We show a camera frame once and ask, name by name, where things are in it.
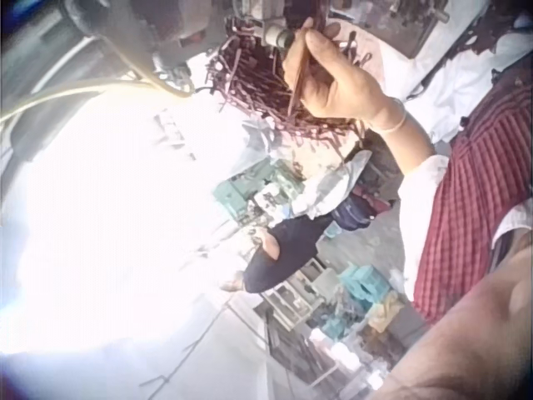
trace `white sleeve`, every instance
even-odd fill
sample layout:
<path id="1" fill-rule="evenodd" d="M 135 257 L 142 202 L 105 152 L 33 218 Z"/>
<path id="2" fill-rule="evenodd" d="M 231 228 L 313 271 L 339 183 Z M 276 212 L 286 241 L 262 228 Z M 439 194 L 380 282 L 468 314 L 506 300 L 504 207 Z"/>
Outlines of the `white sleeve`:
<path id="1" fill-rule="evenodd" d="M 449 158 L 435 155 L 411 171 L 398 190 L 400 195 L 400 231 L 406 253 L 405 290 L 412 301 L 416 276 L 430 226 L 436 189 L 446 173 Z"/>

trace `white shirt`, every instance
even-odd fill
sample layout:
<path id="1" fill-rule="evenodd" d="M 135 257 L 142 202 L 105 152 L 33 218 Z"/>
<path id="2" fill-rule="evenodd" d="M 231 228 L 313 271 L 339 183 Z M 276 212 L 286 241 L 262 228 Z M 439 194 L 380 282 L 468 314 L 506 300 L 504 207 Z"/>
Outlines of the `white shirt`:
<path id="1" fill-rule="evenodd" d="M 430 226 L 436 189 L 446 173 L 448 162 L 446 156 L 429 157 L 406 175 L 398 191 L 401 199 L 400 230 L 406 253 L 404 287 L 411 301 L 414 299 L 416 277 Z M 492 238 L 492 247 L 503 234 L 518 228 L 531 229 L 532 225 L 533 198 L 529 198 L 506 214 Z"/>

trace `hand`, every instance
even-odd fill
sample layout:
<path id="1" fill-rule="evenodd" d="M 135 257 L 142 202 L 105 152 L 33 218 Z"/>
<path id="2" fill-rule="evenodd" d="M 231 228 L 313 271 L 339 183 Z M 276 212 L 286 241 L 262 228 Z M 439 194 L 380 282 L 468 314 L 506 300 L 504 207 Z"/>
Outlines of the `hand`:
<path id="1" fill-rule="evenodd" d="M 325 35 L 311 26 L 312 19 L 308 18 L 283 63 L 289 88 L 294 90 L 296 71 L 307 46 L 321 67 L 321 71 L 308 68 L 304 76 L 301 101 L 309 112 L 317 118 L 358 118 L 370 124 L 381 121 L 391 99 L 370 73 L 351 65 L 341 54 L 329 39 L 335 32 L 331 26 L 325 29 Z"/>

